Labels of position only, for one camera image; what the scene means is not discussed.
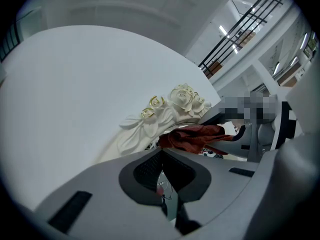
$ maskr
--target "ceiling light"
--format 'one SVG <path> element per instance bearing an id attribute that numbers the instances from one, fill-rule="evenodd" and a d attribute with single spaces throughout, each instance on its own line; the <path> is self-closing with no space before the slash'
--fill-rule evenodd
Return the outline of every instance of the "ceiling light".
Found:
<path id="1" fill-rule="evenodd" d="M 278 63 L 276 64 L 275 70 L 274 70 L 274 72 L 273 72 L 273 75 L 275 75 L 275 74 L 277 73 L 278 68 L 279 68 L 279 65 L 280 65 L 280 62 L 278 62 Z"/>
<path id="2" fill-rule="evenodd" d="M 222 31 L 222 33 L 226 36 L 227 35 L 227 31 L 224 29 L 223 26 L 220 25 L 219 29 Z"/>
<path id="3" fill-rule="evenodd" d="M 304 34 L 304 38 L 303 38 L 303 41 L 302 41 L 302 44 L 301 44 L 300 49 L 302 49 L 302 47 L 304 47 L 305 41 L 306 41 L 306 39 L 307 39 L 307 35 L 308 35 L 308 33 L 305 33 L 305 34 Z"/>
<path id="4" fill-rule="evenodd" d="M 292 63 L 291 63 L 291 65 L 290 65 L 290 67 L 291 67 L 293 64 L 295 64 L 295 62 L 296 62 L 297 59 L 298 59 L 298 57 L 295 56 L 294 59 L 293 59 L 293 61 L 292 61 Z"/>
<path id="5" fill-rule="evenodd" d="M 237 48 L 236 48 L 236 46 L 235 46 L 234 44 L 232 45 L 232 48 L 233 48 L 235 54 L 237 54 L 237 53 L 238 53 L 238 50 L 237 50 Z"/>

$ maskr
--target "red cloth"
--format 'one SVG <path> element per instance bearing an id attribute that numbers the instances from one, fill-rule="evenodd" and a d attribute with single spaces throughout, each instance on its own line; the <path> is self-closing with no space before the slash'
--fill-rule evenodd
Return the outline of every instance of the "red cloth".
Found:
<path id="1" fill-rule="evenodd" d="M 176 148 L 199 154 L 203 148 L 210 149 L 218 155 L 227 153 L 206 144 L 218 141 L 232 141 L 234 136 L 225 135 L 225 129 L 219 125 L 192 125 L 176 128 L 169 133 L 160 135 L 161 148 Z"/>

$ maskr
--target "white ceiling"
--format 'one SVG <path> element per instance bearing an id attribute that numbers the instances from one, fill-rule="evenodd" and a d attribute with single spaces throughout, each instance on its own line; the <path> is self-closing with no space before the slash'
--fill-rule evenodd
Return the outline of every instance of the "white ceiling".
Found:
<path id="1" fill-rule="evenodd" d="M 183 54 L 228 0 L 29 0 L 20 15 L 42 12 L 43 29 L 99 25 L 131 31 Z"/>

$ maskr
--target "white sculpted flower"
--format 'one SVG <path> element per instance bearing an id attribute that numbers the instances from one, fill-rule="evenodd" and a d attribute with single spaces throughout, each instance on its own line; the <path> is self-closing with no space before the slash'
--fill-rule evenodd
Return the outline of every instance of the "white sculpted flower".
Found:
<path id="1" fill-rule="evenodd" d="M 184 112 L 191 111 L 193 96 L 186 89 L 173 89 L 170 93 L 170 99 L 173 104 L 183 109 Z"/>
<path id="2" fill-rule="evenodd" d="M 187 83 L 179 84 L 176 89 L 178 90 L 186 90 L 188 93 L 190 93 L 192 96 L 194 95 L 194 89 L 192 89 Z"/>
<path id="3" fill-rule="evenodd" d="M 204 102 L 205 99 L 200 97 L 199 94 L 195 92 L 193 96 L 193 111 L 196 113 L 202 111 L 205 108 Z"/>
<path id="4" fill-rule="evenodd" d="M 147 107 L 142 110 L 141 116 L 143 118 L 150 118 L 155 114 L 155 111 L 151 107 Z"/>
<path id="5" fill-rule="evenodd" d="M 165 99 L 162 96 L 160 98 L 158 98 L 158 96 L 153 96 L 150 99 L 149 104 L 151 107 L 160 108 L 165 104 Z"/>

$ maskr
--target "floral decoration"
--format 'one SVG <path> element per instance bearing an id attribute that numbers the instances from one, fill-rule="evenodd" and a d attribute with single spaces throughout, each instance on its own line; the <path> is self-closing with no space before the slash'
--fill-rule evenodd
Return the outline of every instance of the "floral decoration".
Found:
<path id="1" fill-rule="evenodd" d="M 211 108 L 188 84 L 179 84 L 166 100 L 163 96 L 153 96 L 140 115 L 129 115 L 120 123 L 127 130 L 118 141 L 121 154 L 130 154 L 139 144 L 140 139 L 151 141 L 159 135 L 159 127 L 170 127 L 180 119 L 200 119 Z"/>

